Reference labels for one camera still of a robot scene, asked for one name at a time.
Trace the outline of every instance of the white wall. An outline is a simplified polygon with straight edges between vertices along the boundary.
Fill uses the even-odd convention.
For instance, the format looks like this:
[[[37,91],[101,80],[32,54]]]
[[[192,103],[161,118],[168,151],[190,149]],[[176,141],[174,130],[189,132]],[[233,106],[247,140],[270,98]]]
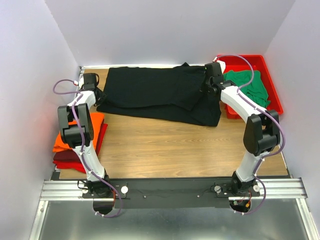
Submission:
[[[57,107],[71,97],[52,86],[79,68],[44,0],[0,0],[0,22],[0,239],[24,240],[53,170]]]
[[[294,0],[45,0],[82,66],[263,54]]]
[[[294,177],[302,177],[307,202],[320,228],[320,2],[297,0],[265,58],[279,94],[287,145],[284,156]]]

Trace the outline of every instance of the dark red cloth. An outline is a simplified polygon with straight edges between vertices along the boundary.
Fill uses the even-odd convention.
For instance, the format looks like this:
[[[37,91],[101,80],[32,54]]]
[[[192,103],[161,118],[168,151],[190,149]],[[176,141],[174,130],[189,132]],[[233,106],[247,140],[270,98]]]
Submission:
[[[102,142],[107,130],[108,124],[104,123],[101,125],[97,144],[96,144],[96,155],[99,155]],[[84,166],[82,165],[78,155],[73,150],[66,150],[57,152],[53,157],[53,163],[56,164],[58,169],[75,169],[79,172],[86,173]]]

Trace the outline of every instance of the folded clothing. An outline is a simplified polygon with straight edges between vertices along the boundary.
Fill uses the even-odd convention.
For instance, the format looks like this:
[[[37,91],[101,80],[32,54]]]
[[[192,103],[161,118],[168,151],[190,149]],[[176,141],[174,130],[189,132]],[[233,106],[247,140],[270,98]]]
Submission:
[[[243,84],[246,84],[250,81],[252,77],[252,72],[250,70],[244,71],[233,71],[230,70],[223,74],[224,80],[233,81],[238,87]],[[270,101],[268,100],[268,92],[261,81],[261,73],[260,71],[255,70],[253,74],[253,80],[251,84],[248,86],[244,86],[241,88],[241,92],[243,92],[248,98],[254,101],[259,106],[266,108]]]
[[[104,122],[105,115],[100,112],[93,112],[93,113],[90,113],[90,117],[91,117],[91,121],[92,121],[93,132],[94,132],[94,137],[93,137],[92,143],[93,143],[94,149],[96,149],[99,131],[101,129],[102,123]],[[71,125],[71,124],[77,124],[77,123],[74,120],[74,121],[70,122],[69,124]],[[65,150],[71,150],[71,148],[69,147],[69,145],[67,143],[64,143],[62,141],[61,136],[60,136],[60,132],[59,132],[58,136],[55,139],[55,143],[54,143],[52,151],[54,153],[58,153],[58,152],[62,152]]]
[[[107,130],[108,124],[101,125],[99,130],[95,152],[98,156],[104,136]],[[75,169],[79,172],[86,173],[84,166],[82,165],[78,155],[73,150],[65,150],[57,152],[53,157],[53,163],[56,164],[58,169]]]
[[[220,99],[200,92],[204,72],[204,66],[187,63],[173,68],[110,68],[103,90],[107,98],[97,111],[215,127]]]

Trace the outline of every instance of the gray floor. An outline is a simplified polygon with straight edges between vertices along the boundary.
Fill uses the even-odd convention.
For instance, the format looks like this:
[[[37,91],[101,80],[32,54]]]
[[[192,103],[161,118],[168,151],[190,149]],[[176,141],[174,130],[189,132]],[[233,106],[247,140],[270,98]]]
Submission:
[[[253,201],[253,207],[259,200]],[[267,199],[252,215],[223,208],[126,209],[95,216],[92,203],[50,202],[41,240],[306,240],[295,199]]]

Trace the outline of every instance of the stack of folded clothes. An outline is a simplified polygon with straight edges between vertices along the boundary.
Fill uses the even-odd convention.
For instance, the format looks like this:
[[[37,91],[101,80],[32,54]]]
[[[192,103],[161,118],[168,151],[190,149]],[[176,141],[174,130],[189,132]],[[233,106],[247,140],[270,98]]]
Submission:
[[[95,152],[98,155],[108,124],[104,123],[105,115],[103,113],[94,112],[91,113],[90,116],[94,131],[92,143]],[[62,142],[60,133],[56,137],[52,151],[55,153],[53,163],[56,164],[58,169],[75,169],[79,172],[86,173],[78,155],[69,147],[68,144]]]

